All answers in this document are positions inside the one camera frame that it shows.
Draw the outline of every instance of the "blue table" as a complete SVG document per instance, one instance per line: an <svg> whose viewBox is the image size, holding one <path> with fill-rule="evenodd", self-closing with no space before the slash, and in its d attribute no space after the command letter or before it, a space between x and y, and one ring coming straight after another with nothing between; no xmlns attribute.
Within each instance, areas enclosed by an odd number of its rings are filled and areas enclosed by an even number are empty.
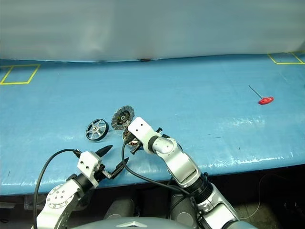
<svg viewBox="0 0 305 229"><path fill-rule="evenodd" d="M153 128L174 137L211 175L305 163L304 53L227 55L151 62L35 62L1 60L0 195L33 193L45 161L56 151L96 151L114 145L103 163L120 162L122 132L101 142L87 125L131 105ZM251 85L274 101L259 105ZM162 160L144 151L129 166L169 179ZM41 192L78 173L73 153L57 156ZM101 187L141 183L127 171Z"/></svg>

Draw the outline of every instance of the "white backdrop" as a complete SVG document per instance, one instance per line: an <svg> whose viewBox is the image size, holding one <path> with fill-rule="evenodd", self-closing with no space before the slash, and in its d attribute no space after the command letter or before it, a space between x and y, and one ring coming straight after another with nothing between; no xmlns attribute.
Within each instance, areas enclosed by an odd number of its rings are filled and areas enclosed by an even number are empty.
<svg viewBox="0 0 305 229"><path fill-rule="evenodd" d="M305 50L305 0L0 0L0 58L115 61Z"/></svg>

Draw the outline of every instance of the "yellow tape marking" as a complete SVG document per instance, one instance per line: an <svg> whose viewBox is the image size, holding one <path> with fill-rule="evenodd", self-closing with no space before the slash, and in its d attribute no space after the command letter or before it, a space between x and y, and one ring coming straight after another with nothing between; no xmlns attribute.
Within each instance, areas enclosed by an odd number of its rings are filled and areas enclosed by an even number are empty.
<svg viewBox="0 0 305 229"><path fill-rule="evenodd" d="M28 67L28 66L36 66L36 69L34 70L32 75L30 76L28 81L25 81L25 82L9 82L9 83L5 83L4 82L5 79L8 77L8 75L11 73L11 71L13 70L14 67ZM34 75L36 74L36 72L38 71L40 66L41 66L41 64L20 64L20 65L4 65L4 66L0 66L0 68L10 68L8 70L8 72L5 74L5 76L3 77L3 79L1 80L0 85L29 84L31 82L31 80L33 79Z"/></svg>
<svg viewBox="0 0 305 229"><path fill-rule="evenodd" d="M298 58L293 52L291 52L291 54L301 63L304 63L302 60L300 60L300 58Z"/></svg>
<svg viewBox="0 0 305 229"><path fill-rule="evenodd" d="M275 61L275 59L273 59L273 57L270 54L267 54L267 55L275 64L305 64L305 62L300 60L293 52L290 52L290 54L292 54L299 62L277 62L277 61Z"/></svg>
<svg viewBox="0 0 305 229"><path fill-rule="evenodd" d="M8 72L4 75L3 79L1 80L0 84L3 84L3 82L5 81L6 77L8 77L8 75L10 74L10 72L13 70L14 66L11 66L10 69L8 70Z"/></svg>

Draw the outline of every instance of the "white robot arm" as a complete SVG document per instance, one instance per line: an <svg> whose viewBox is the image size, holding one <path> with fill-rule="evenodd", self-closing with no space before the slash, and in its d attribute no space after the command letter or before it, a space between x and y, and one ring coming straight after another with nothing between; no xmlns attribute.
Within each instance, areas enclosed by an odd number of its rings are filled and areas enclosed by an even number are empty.
<svg viewBox="0 0 305 229"><path fill-rule="evenodd" d="M52 189L46 199L45 206L37 216L38 229L66 229L71 212L84 194L96 188L105 178L114 179L124 168L122 162L110 173L105 170L101 157L112 146L106 146L96 153L82 152L77 164L81 173L71 175L67 182Z"/></svg>
<svg viewBox="0 0 305 229"><path fill-rule="evenodd" d="M236 211L215 185L209 182L193 160L175 139L155 132L142 118L137 117L128 130L143 145L144 150L163 159L177 184L193 193L198 208L198 221L207 229L255 229L240 222Z"/></svg>

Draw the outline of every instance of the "red handle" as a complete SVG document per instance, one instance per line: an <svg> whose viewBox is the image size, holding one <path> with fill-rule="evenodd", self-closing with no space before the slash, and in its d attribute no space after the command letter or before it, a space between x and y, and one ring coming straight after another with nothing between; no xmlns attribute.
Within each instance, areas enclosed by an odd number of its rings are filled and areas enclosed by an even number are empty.
<svg viewBox="0 0 305 229"><path fill-rule="evenodd" d="M262 98L258 103L261 105L271 103L274 100L273 97Z"/></svg>

